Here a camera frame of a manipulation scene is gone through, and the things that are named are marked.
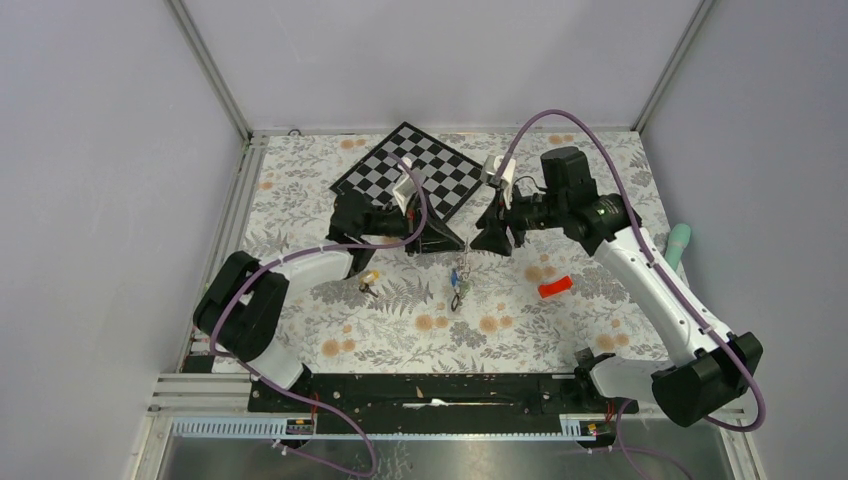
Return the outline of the grey metal key holder plate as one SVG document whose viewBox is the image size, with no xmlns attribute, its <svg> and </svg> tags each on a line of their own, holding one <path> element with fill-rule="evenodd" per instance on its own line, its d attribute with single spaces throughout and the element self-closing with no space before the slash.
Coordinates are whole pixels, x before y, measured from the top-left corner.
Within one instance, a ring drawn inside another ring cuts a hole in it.
<svg viewBox="0 0 848 480">
<path fill-rule="evenodd" d="M 466 244 L 463 251 L 460 252 L 460 254 L 457 258 L 456 264 L 452 268 L 452 270 L 454 268 L 459 270 L 460 275 L 461 275 L 460 284 L 461 283 L 469 283 L 471 285 L 470 280 L 469 280 L 469 275 L 471 273 L 471 265 L 470 265 L 470 261 L 469 261 L 470 253 L 471 253 L 471 248 L 468 244 Z M 457 312 L 459 310 L 459 308 L 462 306 L 463 301 L 464 301 L 465 297 L 467 296 L 467 294 L 469 293 L 470 290 L 465 295 L 461 296 L 460 293 L 459 293 L 459 287 L 453 288 L 452 285 L 451 285 L 451 288 L 453 290 L 453 297 L 452 297 L 451 302 L 450 302 L 450 310 L 452 312 Z"/>
</svg>

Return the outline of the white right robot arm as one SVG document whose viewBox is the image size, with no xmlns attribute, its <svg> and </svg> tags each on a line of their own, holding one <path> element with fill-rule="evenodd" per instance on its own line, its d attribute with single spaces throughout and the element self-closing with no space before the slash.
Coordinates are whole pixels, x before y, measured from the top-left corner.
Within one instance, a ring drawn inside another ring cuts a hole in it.
<svg viewBox="0 0 848 480">
<path fill-rule="evenodd" d="M 515 184 L 514 160 L 487 159 L 482 178 L 495 195 L 476 223 L 472 249 L 510 256 L 527 232 L 562 230 L 622 284 L 667 350 L 663 361 L 615 354 L 579 361 L 577 405 L 597 412 L 613 398 L 647 402 L 688 427 L 744 395 L 764 352 L 760 340 L 751 332 L 734 333 L 703 305 L 622 195 L 599 194 L 584 152 L 561 147 L 540 160 L 545 186 L 524 196 Z"/>
</svg>

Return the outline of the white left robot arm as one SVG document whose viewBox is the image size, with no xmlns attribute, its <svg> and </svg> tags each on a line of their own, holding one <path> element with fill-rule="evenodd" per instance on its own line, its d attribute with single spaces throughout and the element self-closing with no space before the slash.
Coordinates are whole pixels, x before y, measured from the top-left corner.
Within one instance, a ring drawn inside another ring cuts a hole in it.
<svg viewBox="0 0 848 480">
<path fill-rule="evenodd" d="M 328 235 L 318 246 L 262 262 L 244 251 L 230 254 L 201 297 L 193 324 L 270 380 L 272 398 L 288 411 L 309 401 L 310 369 L 277 340 L 282 310 L 292 297 L 366 270 L 377 248 L 368 236 L 394 237 L 409 255 L 460 252 L 464 241 L 438 216 L 429 199 L 414 195 L 406 206 L 378 207 L 358 191 L 336 197 Z"/>
</svg>

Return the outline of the black and silver chessboard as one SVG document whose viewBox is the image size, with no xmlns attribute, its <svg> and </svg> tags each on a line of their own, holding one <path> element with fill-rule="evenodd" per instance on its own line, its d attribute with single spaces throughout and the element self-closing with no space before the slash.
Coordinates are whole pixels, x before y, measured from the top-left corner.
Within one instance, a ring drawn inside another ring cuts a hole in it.
<svg viewBox="0 0 848 480">
<path fill-rule="evenodd" d="M 357 191 L 378 207 L 392 204 L 392 189 L 403 169 L 391 154 L 412 162 L 412 170 L 422 179 L 422 187 L 443 221 L 453 217 L 481 186 L 481 164 L 404 122 L 331 184 L 330 190 L 336 194 Z"/>
</svg>

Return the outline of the red key tag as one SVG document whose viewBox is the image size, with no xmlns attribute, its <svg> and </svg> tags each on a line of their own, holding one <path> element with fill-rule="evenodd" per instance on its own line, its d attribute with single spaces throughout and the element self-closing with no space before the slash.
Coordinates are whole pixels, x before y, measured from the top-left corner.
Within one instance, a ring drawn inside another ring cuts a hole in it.
<svg viewBox="0 0 848 480">
<path fill-rule="evenodd" d="M 537 287 L 537 291 L 541 298 L 549 298 L 564 292 L 569 291 L 573 286 L 573 281 L 570 276 L 563 276 L 562 278 L 546 283 L 541 284 Z"/>
</svg>

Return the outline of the floral table mat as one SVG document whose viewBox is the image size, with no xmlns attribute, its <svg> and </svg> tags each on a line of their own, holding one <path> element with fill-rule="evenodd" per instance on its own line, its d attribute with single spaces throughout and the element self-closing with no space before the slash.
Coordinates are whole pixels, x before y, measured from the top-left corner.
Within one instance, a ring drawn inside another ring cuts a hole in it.
<svg viewBox="0 0 848 480">
<path fill-rule="evenodd" d="M 273 137 L 246 232 L 251 255 L 270 260 L 327 233 L 330 186 L 380 141 L 377 134 Z M 288 300 L 279 341 L 316 372 L 567 372 L 575 353 L 662 360 L 659 336 L 626 289 L 558 229 L 534 231 L 511 257 L 469 255 L 471 289 L 450 310 L 458 254 L 410 257 L 384 245 L 370 262 L 378 298 L 356 280 L 320 285 Z M 537 287 L 570 276 L 572 288 L 541 298 Z"/>
</svg>

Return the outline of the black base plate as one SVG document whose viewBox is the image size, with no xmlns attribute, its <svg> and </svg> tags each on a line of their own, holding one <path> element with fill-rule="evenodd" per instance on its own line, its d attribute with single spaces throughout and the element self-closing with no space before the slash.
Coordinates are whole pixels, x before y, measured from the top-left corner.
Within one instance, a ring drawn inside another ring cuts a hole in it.
<svg viewBox="0 0 848 480">
<path fill-rule="evenodd" d="M 368 435 L 560 434 L 565 419 L 603 423 L 604 399 L 571 374 L 314 374 L 294 393 L 349 416 Z"/>
</svg>

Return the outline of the aluminium frame rails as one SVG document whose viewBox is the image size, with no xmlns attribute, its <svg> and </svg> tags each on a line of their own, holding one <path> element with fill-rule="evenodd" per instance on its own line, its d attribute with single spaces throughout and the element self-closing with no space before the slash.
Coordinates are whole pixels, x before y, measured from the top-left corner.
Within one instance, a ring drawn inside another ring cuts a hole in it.
<svg viewBox="0 0 848 480">
<path fill-rule="evenodd" d="M 690 47 L 709 20 L 716 1 L 700 1 L 688 21 L 681 38 L 677 41 L 673 52 L 663 67 L 656 85 L 653 87 L 645 105 L 637 115 L 632 129 L 643 132 L 651 116 L 674 79 L 680 65 L 685 60 Z M 250 186 L 250 179 L 259 178 L 259 170 L 267 143 L 273 136 L 279 134 L 274 130 L 260 131 L 248 125 L 246 117 L 238 106 L 230 87 L 226 84 L 211 50 L 207 46 L 200 28 L 194 20 L 190 8 L 184 1 L 168 1 L 166 3 L 174 16 L 177 26 L 182 32 L 195 59 L 207 78 L 213 93 L 224 107 L 227 118 L 235 126 L 242 139 L 241 158 L 234 170 L 234 176 L 228 190 L 224 212 L 217 227 L 215 242 L 208 262 L 205 280 L 211 280 L 214 269 L 223 264 L 224 255 L 232 252 L 243 234 L 246 232 L 248 221 L 247 203 L 253 199 L 256 188 Z M 252 376 L 248 373 L 192 373 L 185 370 L 200 360 L 212 357 L 209 349 L 193 355 L 189 349 L 200 344 L 198 334 L 191 331 L 183 348 L 185 358 L 183 365 L 173 374 L 162 374 L 158 386 L 167 382 L 176 385 L 174 392 L 155 391 L 153 403 L 148 413 L 157 417 L 169 416 L 203 418 L 207 425 L 218 425 L 223 421 L 233 423 L 236 418 L 248 417 L 249 396 L 247 390 Z"/>
</svg>

